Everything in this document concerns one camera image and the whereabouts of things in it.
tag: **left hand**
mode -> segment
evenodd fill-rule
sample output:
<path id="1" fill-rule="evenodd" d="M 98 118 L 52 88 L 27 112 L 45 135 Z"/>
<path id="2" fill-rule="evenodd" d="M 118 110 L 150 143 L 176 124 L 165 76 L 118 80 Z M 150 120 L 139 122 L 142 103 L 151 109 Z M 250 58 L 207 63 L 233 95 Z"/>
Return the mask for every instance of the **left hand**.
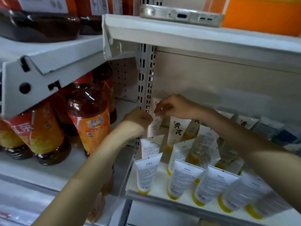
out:
<path id="1" fill-rule="evenodd" d="M 153 118 L 150 114 L 135 108 L 124 116 L 118 128 L 123 129 L 129 135 L 129 139 L 133 139 L 142 135 L 152 121 Z"/>

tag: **upper shelf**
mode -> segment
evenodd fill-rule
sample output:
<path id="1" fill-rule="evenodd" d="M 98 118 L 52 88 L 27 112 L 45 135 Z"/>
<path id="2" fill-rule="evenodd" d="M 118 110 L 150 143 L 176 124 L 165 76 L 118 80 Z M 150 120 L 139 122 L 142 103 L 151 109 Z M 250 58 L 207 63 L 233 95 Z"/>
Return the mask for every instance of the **upper shelf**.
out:
<path id="1" fill-rule="evenodd" d="M 136 16 L 106 14 L 104 20 L 113 39 L 225 56 L 265 68 L 291 72 L 301 68 L 301 38 Z"/>
<path id="2" fill-rule="evenodd" d="M 96 68 L 103 57 L 103 37 L 79 36 L 58 43 L 21 43 L 0 37 L 2 117 L 11 118 Z M 134 57 L 121 53 L 114 59 Z M 21 92 L 26 84 L 28 92 Z"/>

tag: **phone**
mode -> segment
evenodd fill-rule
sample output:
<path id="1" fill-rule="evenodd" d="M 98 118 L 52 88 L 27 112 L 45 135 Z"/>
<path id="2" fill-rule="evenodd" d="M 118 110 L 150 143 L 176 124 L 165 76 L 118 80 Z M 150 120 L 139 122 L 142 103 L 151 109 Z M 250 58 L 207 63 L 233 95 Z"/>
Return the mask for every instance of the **phone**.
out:
<path id="1" fill-rule="evenodd" d="M 141 5 L 140 17 L 155 20 L 165 20 L 186 24 L 195 24 L 218 28 L 224 20 L 223 14 L 196 10 L 164 7 L 157 5 Z"/>

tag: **round hole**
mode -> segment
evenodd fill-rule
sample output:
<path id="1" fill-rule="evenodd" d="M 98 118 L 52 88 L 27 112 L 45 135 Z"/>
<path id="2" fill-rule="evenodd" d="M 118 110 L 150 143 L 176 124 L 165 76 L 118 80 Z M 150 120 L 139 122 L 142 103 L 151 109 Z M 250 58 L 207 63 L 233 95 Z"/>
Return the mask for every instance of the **round hole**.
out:
<path id="1" fill-rule="evenodd" d="M 31 86 L 29 83 L 22 83 L 20 86 L 19 86 L 19 91 L 22 93 L 22 94 L 28 94 L 31 90 Z"/>

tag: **forearm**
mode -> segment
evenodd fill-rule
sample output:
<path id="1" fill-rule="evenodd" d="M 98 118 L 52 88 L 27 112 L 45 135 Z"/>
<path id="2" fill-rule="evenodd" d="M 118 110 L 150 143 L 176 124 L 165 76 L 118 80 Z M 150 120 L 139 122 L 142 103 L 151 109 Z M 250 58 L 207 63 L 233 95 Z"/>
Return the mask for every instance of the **forearm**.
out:
<path id="1" fill-rule="evenodd" d="M 127 140 L 123 130 L 113 130 L 32 225 L 82 226 Z"/>
<path id="2" fill-rule="evenodd" d="M 301 213 L 299 189 L 301 158 L 266 140 L 256 133 L 220 115 L 213 109 L 203 110 L 200 120 L 228 142 L 273 190 Z"/>

